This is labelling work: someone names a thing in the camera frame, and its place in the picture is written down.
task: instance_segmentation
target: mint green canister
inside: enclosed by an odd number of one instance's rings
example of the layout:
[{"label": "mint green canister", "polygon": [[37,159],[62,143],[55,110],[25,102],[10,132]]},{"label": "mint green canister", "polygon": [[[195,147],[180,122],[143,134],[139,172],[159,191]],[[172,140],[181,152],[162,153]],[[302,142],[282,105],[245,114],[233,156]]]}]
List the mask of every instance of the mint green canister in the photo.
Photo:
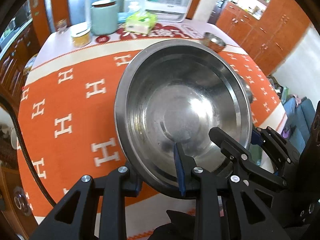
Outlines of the mint green canister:
[{"label": "mint green canister", "polygon": [[101,0],[91,7],[91,32],[96,35],[114,33],[118,29],[119,8],[115,1]]}]

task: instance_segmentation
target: blue sofa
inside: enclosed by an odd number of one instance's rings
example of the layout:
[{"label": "blue sofa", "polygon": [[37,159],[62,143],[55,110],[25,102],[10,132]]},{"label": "blue sofa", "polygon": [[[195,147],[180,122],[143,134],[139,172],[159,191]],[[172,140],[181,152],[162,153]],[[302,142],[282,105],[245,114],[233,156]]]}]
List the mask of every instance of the blue sofa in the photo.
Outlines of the blue sofa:
[{"label": "blue sofa", "polygon": [[301,104],[296,107],[296,100],[292,97],[283,106],[288,116],[285,128],[289,128],[292,131],[289,142],[301,154],[310,137],[311,124],[316,111],[308,98],[303,98]]}]

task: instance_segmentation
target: table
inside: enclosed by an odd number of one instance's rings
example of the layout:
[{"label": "table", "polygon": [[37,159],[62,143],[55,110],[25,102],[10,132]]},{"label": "table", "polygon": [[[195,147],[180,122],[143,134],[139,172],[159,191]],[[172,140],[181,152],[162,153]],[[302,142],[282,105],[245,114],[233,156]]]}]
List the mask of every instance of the table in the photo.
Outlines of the table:
[{"label": "table", "polygon": [[[53,33],[27,78],[19,123],[33,165],[56,202],[82,175],[104,176],[124,164],[116,139],[113,105],[129,61],[156,42],[175,38],[200,42],[204,32],[226,42],[220,56],[250,85],[254,125],[282,130],[285,111],[268,79],[248,54],[214,25],[193,20],[158,23],[148,35],[129,33],[120,26],[107,43],[98,44],[93,39],[80,49],[72,46],[69,30]],[[40,223],[52,207],[37,187],[20,149],[18,162],[29,205]],[[168,223],[167,209],[193,214],[195,201],[172,199],[144,184],[138,198],[126,199],[129,239],[147,237],[156,227]],[[99,220],[98,213],[96,235]]]}]

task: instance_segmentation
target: metal bowl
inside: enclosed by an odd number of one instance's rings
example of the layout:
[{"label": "metal bowl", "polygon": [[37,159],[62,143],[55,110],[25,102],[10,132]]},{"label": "metal bowl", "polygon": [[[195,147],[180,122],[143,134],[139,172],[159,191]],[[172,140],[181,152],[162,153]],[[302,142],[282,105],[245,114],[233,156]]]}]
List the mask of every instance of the metal bowl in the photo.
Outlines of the metal bowl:
[{"label": "metal bowl", "polygon": [[193,41],[158,42],[135,56],[118,86],[115,123],[125,156],[149,185],[181,197],[174,142],[209,171],[228,163],[209,139],[212,127],[248,148],[251,110],[240,82],[220,56]]},{"label": "metal bowl", "polygon": [[213,33],[204,33],[201,44],[219,53],[226,47],[226,43]]}]

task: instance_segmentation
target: red coaster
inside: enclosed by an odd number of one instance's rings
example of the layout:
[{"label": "red coaster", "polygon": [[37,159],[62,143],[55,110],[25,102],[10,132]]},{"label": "red coaster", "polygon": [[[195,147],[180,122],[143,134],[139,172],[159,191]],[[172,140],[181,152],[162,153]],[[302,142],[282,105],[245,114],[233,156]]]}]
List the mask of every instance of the red coaster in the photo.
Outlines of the red coaster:
[{"label": "red coaster", "polygon": [[110,40],[109,36],[107,35],[101,35],[99,37],[96,38],[96,42],[97,43],[106,43]]}]

